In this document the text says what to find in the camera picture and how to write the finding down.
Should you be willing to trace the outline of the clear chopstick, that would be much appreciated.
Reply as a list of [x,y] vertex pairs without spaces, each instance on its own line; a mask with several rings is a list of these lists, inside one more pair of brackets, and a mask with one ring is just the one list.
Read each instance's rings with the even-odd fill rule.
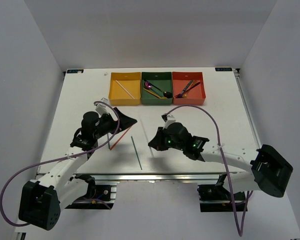
[[135,99],[134,96],[116,79],[115,82],[132,98]]
[[146,140],[146,146],[148,147],[149,149],[149,152],[150,152],[150,155],[152,158],[154,158],[154,153],[153,153],[153,150],[151,149],[150,146],[148,146],[148,143],[149,143],[149,139],[148,139],[148,135],[147,135],[147,132],[146,132],[146,128],[145,128],[145,125],[144,125],[144,122],[143,122],[143,119],[141,117],[141,115],[139,114],[138,115],[139,117],[139,121],[140,121],[140,124],[141,124],[141,127],[142,127],[142,130],[143,130],[143,134],[145,136],[145,140]]

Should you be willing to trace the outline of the black spoon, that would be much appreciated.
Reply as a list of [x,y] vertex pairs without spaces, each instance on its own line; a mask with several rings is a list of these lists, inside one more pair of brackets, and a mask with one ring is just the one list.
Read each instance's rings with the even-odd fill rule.
[[158,90],[160,93],[162,93],[163,97],[167,97],[168,99],[172,99],[173,98],[173,94],[171,92],[169,92],[169,91],[163,91],[159,87],[153,85],[152,83],[151,83],[151,85],[152,85],[152,88],[150,90],[152,90],[153,92],[155,92],[155,90]]

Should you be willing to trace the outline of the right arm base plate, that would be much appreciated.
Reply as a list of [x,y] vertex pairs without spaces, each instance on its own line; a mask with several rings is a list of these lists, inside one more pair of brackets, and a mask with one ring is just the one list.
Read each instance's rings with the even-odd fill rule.
[[230,193],[213,184],[200,184],[197,187],[201,213],[233,212]]

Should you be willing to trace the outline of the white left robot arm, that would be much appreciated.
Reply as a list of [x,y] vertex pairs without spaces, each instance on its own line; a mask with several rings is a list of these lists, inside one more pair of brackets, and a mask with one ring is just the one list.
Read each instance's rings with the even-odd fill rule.
[[75,132],[65,160],[60,160],[45,175],[28,181],[22,188],[18,218],[30,225],[51,230],[61,211],[78,198],[95,196],[95,179],[87,174],[77,175],[98,147],[98,140],[107,134],[120,133],[138,121],[114,108],[114,120],[106,110],[86,112],[81,127]]

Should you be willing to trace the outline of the ornate gold fork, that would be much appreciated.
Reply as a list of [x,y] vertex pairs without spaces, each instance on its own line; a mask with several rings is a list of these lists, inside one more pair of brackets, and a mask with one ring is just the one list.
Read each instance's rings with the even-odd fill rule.
[[188,93],[193,89],[193,88],[195,88],[196,86],[198,86],[200,84],[200,82],[199,81],[196,81],[196,82],[193,82],[191,85],[190,85],[190,87],[184,92],[184,94],[183,94],[183,98],[187,98],[187,95],[188,95]]

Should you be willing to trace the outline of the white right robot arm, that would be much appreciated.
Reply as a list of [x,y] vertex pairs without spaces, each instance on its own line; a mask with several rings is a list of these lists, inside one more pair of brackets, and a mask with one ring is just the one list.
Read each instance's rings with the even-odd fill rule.
[[241,169],[239,173],[223,173],[219,177],[215,192],[223,200],[246,191],[262,191],[281,198],[293,172],[292,165],[271,145],[264,144],[256,150],[221,147],[206,137],[191,135],[180,122],[159,127],[148,146],[157,151],[175,149],[194,161]]

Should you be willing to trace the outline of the iridescent pink spoon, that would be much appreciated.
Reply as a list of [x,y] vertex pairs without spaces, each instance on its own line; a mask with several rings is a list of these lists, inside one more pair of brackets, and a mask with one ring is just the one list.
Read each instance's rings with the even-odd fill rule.
[[152,88],[152,85],[151,85],[151,83],[149,83],[148,81],[146,81],[146,82],[144,83],[144,87],[145,87],[146,89],[150,90],[150,89]]

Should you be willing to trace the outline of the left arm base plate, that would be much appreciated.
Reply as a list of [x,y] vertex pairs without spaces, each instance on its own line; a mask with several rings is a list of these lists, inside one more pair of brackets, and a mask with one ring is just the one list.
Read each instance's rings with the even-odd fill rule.
[[114,206],[117,193],[117,184],[111,182],[99,182],[88,174],[76,174],[70,179],[82,180],[87,184],[85,195],[77,198],[66,209],[76,210],[111,210]]

